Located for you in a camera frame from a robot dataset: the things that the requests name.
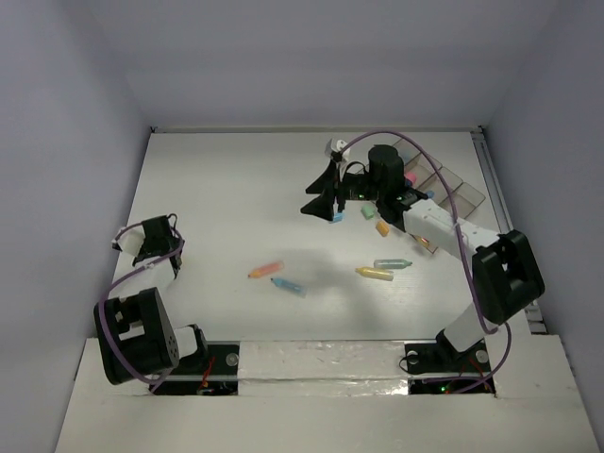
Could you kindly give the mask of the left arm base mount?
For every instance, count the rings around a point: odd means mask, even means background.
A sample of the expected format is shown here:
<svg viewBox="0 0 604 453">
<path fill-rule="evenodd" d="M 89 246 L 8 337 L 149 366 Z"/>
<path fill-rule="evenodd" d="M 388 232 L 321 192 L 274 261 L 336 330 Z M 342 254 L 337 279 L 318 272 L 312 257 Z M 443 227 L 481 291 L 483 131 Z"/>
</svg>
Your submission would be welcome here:
<svg viewBox="0 0 604 453">
<path fill-rule="evenodd" d="M 200 363 L 183 359 L 153 392 L 168 396 L 229 396 L 239 388 L 239 342 L 210 342 L 209 358 Z"/>
</svg>

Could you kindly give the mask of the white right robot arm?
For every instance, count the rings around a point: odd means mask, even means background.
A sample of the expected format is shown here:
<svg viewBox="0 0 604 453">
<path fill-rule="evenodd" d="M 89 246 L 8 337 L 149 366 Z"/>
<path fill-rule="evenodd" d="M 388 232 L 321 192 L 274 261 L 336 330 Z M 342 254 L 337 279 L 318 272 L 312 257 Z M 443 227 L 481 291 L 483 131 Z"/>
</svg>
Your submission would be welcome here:
<svg viewBox="0 0 604 453">
<path fill-rule="evenodd" d="M 306 189 L 314 198 L 301 213 L 331 221 L 348 201 L 372 201 L 387 224 L 435 243 L 461 261 L 472 302 L 437 336 L 434 358 L 442 368 L 459 368 L 472 346 L 544 293 L 524 233 L 497 233 L 462 219 L 454 206 L 439 206 L 408 183 L 404 161 L 394 147 L 373 146 L 368 166 L 359 174 L 348 171 L 353 162 L 346 142 L 328 142 L 326 155 L 327 169 Z"/>
</svg>

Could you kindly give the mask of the green highlighter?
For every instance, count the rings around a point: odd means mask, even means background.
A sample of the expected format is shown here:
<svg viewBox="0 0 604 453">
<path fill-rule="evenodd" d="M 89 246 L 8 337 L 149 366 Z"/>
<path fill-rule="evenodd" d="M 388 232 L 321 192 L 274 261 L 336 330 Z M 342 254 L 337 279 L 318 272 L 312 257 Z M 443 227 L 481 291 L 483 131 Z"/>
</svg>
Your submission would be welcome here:
<svg viewBox="0 0 604 453">
<path fill-rule="evenodd" d="M 374 261 L 374 267 L 378 269 L 402 270 L 410 266 L 412 266 L 412 262 L 405 259 L 382 259 Z"/>
</svg>

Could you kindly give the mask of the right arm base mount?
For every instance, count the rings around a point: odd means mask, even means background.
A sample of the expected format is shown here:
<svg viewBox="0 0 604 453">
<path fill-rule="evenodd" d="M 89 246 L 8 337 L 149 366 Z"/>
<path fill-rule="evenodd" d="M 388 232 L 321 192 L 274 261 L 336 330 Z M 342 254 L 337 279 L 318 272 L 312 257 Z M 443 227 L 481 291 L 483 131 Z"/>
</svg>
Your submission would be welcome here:
<svg viewBox="0 0 604 453">
<path fill-rule="evenodd" d="M 439 332 L 433 341 L 405 344 L 398 361 L 401 371 L 411 376 L 412 394 L 492 394 L 494 380 L 469 386 L 491 373 L 491 364 L 483 339 L 460 352 Z"/>
</svg>

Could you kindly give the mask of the yellow highlighter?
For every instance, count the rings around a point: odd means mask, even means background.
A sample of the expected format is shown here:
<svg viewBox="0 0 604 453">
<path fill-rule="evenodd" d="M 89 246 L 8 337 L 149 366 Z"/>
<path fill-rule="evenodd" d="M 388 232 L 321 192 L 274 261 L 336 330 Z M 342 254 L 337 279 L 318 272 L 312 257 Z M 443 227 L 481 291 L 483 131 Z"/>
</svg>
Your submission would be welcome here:
<svg viewBox="0 0 604 453">
<path fill-rule="evenodd" d="M 355 272 L 361 277 L 371 278 L 382 281 L 393 281 L 394 273 L 391 270 L 374 268 L 374 267 L 359 267 Z"/>
</svg>

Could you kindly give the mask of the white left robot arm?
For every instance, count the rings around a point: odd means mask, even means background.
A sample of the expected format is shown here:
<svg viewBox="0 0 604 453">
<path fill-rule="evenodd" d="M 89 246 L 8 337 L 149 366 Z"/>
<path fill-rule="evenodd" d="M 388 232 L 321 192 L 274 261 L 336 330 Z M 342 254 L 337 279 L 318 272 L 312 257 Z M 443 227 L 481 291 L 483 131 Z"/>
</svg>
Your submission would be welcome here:
<svg viewBox="0 0 604 453">
<path fill-rule="evenodd" d="M 93 317 L 110 384 L 138 380 L 155 392 L 177 371 L 206 373 L 213 358 L 202 329 L 187 325 L 193 340 L 178 344 L 162 294 L 177 279 L 185 240 L 170 213 L 124 226 L 111 241 L 132 258 L 131 270 L 111 283 Z"/>
</svg>

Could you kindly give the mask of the green highlighter cap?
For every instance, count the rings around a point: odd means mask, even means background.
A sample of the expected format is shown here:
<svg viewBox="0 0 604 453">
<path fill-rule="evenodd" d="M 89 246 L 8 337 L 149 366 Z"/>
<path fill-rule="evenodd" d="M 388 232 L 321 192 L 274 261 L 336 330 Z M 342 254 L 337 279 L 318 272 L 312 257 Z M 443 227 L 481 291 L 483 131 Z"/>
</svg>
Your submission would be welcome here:
<svg viewBox="0 0 604 453">
<path fill-rule="evenodd" d="M 364 205 L 361 208 L 361 214 L 365 220 L 373 219 L 376 215 L 375 207 L 373 205 Z"/>
</svg>

